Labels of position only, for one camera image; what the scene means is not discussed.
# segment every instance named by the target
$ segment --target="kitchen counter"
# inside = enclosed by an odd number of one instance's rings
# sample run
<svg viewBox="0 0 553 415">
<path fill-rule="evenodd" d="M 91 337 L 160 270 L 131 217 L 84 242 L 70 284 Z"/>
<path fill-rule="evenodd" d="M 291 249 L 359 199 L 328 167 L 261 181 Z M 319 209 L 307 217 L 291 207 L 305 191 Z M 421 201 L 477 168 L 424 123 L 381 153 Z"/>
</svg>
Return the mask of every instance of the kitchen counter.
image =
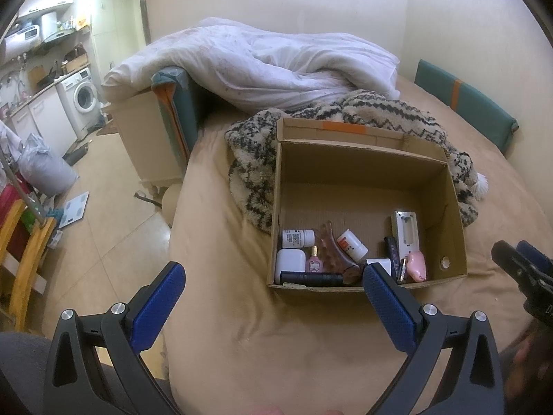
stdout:
<svg viewBox="0 0 553 415">
<path fill-rule="evenodd" d="M 89 66 L 90 66 L 90 63 L 88 62 L 88 63 L 84 64 L 82 67 L 78 68 L 77 70 L 73 70 L 71 73 L 60 76 L 58 79 L 56 79 L 54 82 L 52 82 L 52 84 L 48 84 L 44 89 L 42 89 L 41 91 L 35 93 L 35 95 L 33 95 L 32 97 L 28 98 L 27 101 L 25 101 L 25 103 L 23 103 L 21 106 L 19 106 L 17 109 L 15 109 L 8 117 L 12 118 L 14 115 L 16 115 L 16 113 L 18 113 L 21 109 L 23 109 L 27 105 L 31 104 L 35 99 L 37 99 L 39 96 L 41 96 L 49 88 L 51 88 L 52 86 L 58 84 L 60 81 L 63 81 L 65 78 L 68 78 L 68 77 L 70 77 L 70 76 L 72 76 L 76 73 L 79 73 L 81 70 L 83 70 L 83 69 L 85 69 Z"/>
</svg>

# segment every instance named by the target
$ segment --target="floor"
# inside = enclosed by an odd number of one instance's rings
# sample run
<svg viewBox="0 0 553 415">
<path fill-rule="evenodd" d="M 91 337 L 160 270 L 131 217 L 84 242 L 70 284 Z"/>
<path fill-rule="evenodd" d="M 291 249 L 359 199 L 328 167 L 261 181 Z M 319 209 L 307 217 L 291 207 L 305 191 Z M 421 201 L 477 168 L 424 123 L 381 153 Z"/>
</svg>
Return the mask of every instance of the floor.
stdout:
<svg viewBox="0 0 553 415">
<path fill-rule="evenodd" d="M 128 302 L 167 264 L 170 230 L 154 205 L 134 198 L 143 190 L 119 134 L 96 136 L 76 165 L 79 179 L 56 198 L 56 207 L 89 191 L 85 217 L 63 229 L 57 249 L 48 251 L 40 274 L 45 297 L 33 295 L 30 325 L 51 338 L 63 310 L 103 313 Z M 155 377 L 164 377 L 162 335 L 142 357 Z M 110 363 L 99 349 L 102 362 Z"/>
</svg>

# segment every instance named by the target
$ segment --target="bed sheet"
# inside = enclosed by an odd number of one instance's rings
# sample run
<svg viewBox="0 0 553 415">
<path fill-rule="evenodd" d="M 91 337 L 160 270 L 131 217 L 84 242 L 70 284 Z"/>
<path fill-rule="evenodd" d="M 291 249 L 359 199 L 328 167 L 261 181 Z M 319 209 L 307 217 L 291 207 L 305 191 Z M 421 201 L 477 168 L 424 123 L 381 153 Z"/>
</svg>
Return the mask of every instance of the bed sheet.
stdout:
<svg viewBox="0 0 553 415">
<path fill-rule="evenodd" d="M 516 284 L 491 260 L 495 241 L 526 239 L 553 256 L 553 230 L 500 151 L 434 96 L 398 80 L 402 99 L 429 111 L 489 180 L 478 220 L 465 230 L 465 279 L 414 291 L 445 314 L 483 310 L 498 347 L 529 321 Z M 279 406 L 287 415 L 339 409 L 364 414 L 405 355 L 397 352 L 363 294 L 275 291 L 265 280 L 269 236 L 242 216 L 228 189 L 232 154 L 223 134 L 242 115 L 209 116 L 179 199 L 169 259 L 186 269 L 186 289 L 165 326 L 172 392 L 187 415 L 246 415 Z M 436 370 L 443 370 L 442 354 Z M 440 380 L 434 373 L 417 408 Z"/>
</svg>

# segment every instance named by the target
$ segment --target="person's hand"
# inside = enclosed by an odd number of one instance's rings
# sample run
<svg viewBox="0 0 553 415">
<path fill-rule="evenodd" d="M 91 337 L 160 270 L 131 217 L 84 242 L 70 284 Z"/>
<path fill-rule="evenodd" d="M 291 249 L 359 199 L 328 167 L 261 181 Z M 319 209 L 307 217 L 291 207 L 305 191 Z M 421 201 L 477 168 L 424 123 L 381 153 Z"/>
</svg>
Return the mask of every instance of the person's hand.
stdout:
<svg viewBox="0 0 553 415">
<path fill-rule="evenodd" d="M 284 415 L 284 413 L 275 406 L 271 406 L 263 412 L 256 413 L 255 415 Z M 326 411 L 323 415 L 344 415 L 340 411 Z"/>
</svg>

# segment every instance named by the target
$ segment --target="black and white blanket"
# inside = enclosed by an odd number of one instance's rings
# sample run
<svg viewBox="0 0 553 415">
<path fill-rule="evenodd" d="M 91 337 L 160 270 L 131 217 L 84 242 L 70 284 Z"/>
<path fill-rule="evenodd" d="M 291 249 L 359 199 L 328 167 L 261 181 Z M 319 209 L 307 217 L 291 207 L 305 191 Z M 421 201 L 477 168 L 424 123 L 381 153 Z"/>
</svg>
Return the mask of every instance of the black and white blanket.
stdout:
<svg viewBox="0 0 553 415">
<path fill-rule="evenodd" d="M 435 118 L 399 100 L 375 92 L 357 90 L 335 103 L 313 104 L 294 112 L 267 109 L 245 121 L 234 123 L 225 139 L 235 161 L 228 172 L 232 196 L 246 218 L 264 232 L 270 232 L 273 217 L 275 168 L 277 163 L 277 120 L 281 117 L 343 121 L 391 129 L 432 141 L 446 153 L 463 225 L 476 220 L 477 197 L 487 191 L 487 181 L 476 172 L 470 156 L 458 151 Z"/>
</svg>

